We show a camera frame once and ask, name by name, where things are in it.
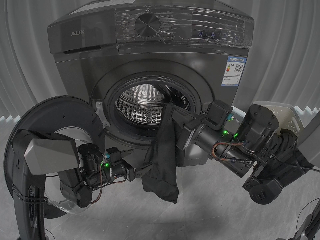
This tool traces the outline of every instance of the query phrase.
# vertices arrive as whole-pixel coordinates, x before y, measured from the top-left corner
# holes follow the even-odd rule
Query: sticker
[[[100,8],[100,7],[104,7],[104,6],[130,4],[130,3],[133,3],[134,1],[135,0],[110,0],[110,1],[104,1],[104,2],[91,3],[91,4],[87,4],[87,5],[80,7],[79,9],[73,11],[70,14],[75,14],[75,13],[79,13],[79,12],[83,12],[83,11],[87,11],[87,10],[91,10],[91,9],[96,9],[96,8]]]
[[[192,132],[190,132],[189,138],[188,138],[188,140],[186,141],[186,145],[184,145],[184,149],[185,149],[187,146],[189,146],[190,140],[191,140],[191,138],[192,138],[195,130],[196,130],[196,129],[193,129]]]
[[[246,61],[247,58],[229,56],[221,85],[238,86]]]
[[[128,168],[126,168],[126,170],[127,170],[127,180],[130,181],[130,176],[129,176],[129,170],[128,170]]]

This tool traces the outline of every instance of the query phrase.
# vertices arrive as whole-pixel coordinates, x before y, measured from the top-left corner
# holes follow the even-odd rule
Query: wire
[[[232,143],[232,142],[217,142],[216,144],[213,145],[212,149],[211,149],[211,154],[212,156],[216,159],[216,160],[221,160],[221,161],[231,161],[231,162],[238,162],[238,163],[242,163],[242,164],[247,164],[250,161],[247,161],[245,159],[238,159],[238,158],[224,158],[224,157],[218,157],[215,153],[215,149],[217,146],[219,145],[231,145],[231,146],[242,146],[244,144],[244,142],[240,142],[240,143]]]
[[[287,163],[287,162],[282,162],[280,161],[276,156],[275,154],[272,154],[273,157],[280,163],[282,163],[283,165],[286,165],[286,166],[291,166],[291,167],[295,167],[295,168],[299,168],[299,166],[295,165],[295,164],[290,164],[290,163]],[[318,172],[320,173],[320,170],[317,170],[317,169],[313,169],[313,168],[309,168],[309,167],[305,167],[305,166],[300,166],[302,169],[306,169],[306,170],[311,170],[311,171],[315,171],[315,172]]]
[[[99,171],[100,171],[100,183],[101,183],[101,187],[102,187],[102,172],[101,172],[101,166],[99,166]],[[90,204],[95,204],[96,202],[99,201],[99,199],[101,198],[101,195],[102,195],[102,188],[100,188],[100,192],[99,192],[99,195],[98,197],[96,198],[96,200],[90,202]]]
[[[318,199],[320,199],[320,197],[318,197],[318,198],[316,198],[316,199],[313,199],[312,201],[308,202],[308,203],[302,208],[302,210],[300,211],[300,213],[299,213],[299,215],[298,215],[298,218],[297,218],[296,233],[294,234],[293,239],[296,237],[297,228],[298,228],[298,221],[299,221],[299,217],[300,217],[300,214],[302,213],[303,209],[306,208],[308,204],[310,204],[310,203],[312,203],[312,202],[314,202],[314,201],[316,201],[316,200],[318,200]]]
[[[54,235],[53,235],[49,230],[47,230],[46,228],[45,228],[45,230],[48,231],[48,232],[53,236],[54,240],[56,240],[56,238],[54,237]]]
[[[112,183],[107,183],[106,185],[99,186],[99,187],[90,187],[90,186],[87,186],[87,187],[90,188],[90,189],[93,189],[93,190],[98,190],[98,189],[103,189],[104,187],[109,186],[109,185],[112,185],[112,184],[123,183],[123,182],[126,181],[126,177],[125,177],[125,176],[119,175],[117,178],[119,178],[119,177],[123,177],[124,180],[120,180],[120,181],[112,182]]]
[[[126,181],[126,177],[125,177],[125,176],[120,175],[119,177],[123,177],[123,178],[124,178],[124,180],[120,180],[120,181],[112,182],[112,183],[108,184],[108,186],[109,186],[109,185],[112,185],[112,184],[123,183],[123,182],[125,182],[125,181]]]

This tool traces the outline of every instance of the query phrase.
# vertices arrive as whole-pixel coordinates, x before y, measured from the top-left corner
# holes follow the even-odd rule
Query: white curtain
[[[7,39],[12,43],[1,39],[0,63],[6,70],[1,68],[0,80],[6,88],[0,97],[7,110],[14,107],[22,113],[46,98],[66,94],[49,52],[47,26],[91,1],[6,0]],[[246,111],[253,101],[263,100],[319,108],[320,0],[220,1],[255,20],[253,46],[233,105]],[[3,52],[9,48],[11,63],[3,67],[1,60],[9,58]]]

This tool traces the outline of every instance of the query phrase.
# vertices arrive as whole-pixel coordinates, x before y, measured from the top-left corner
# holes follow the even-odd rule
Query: black fabric
[[[146,192],[154,192],[159,198],[177,203],[176,166],[183,166],[184,151],[176,147],[181,127],[172,119],[175,106],[167,104],[162,110],[162,119],[156,138],[149,147],[144,164],[154,163],[153,168],[142,176]]]

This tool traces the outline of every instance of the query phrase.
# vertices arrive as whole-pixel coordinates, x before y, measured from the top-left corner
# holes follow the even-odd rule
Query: red wire
[[[225,159],[225,158],[219,158],[216,153],[215,153],[215,148],[219,145],[231,145],[231,146],[241,146],[243,145],[243,142],[240,143],[228,143],[228,142],[217,142],[216,144],[213,145],[212,149],[211,149],[211,154],[212,156],[216,159],[216,160],[221,160],[221,161],[230,161],[229,159]]]
[[[94,204],[94,203],[96,203],[96,202],[98,202],[99,201],[99,199],[101,198],[101,195],[102,195],[102,172],[101,172],[101,166],[99,166],[99,169],[100,169],[100,183],[101,183],[101,189],[100,189],[100,192],[99,192],[99,195],[98,195],[98,197],[96,198],[96,200],[94,200],[94,201],[92,201],[92,202],[90,202],[90,204]]]

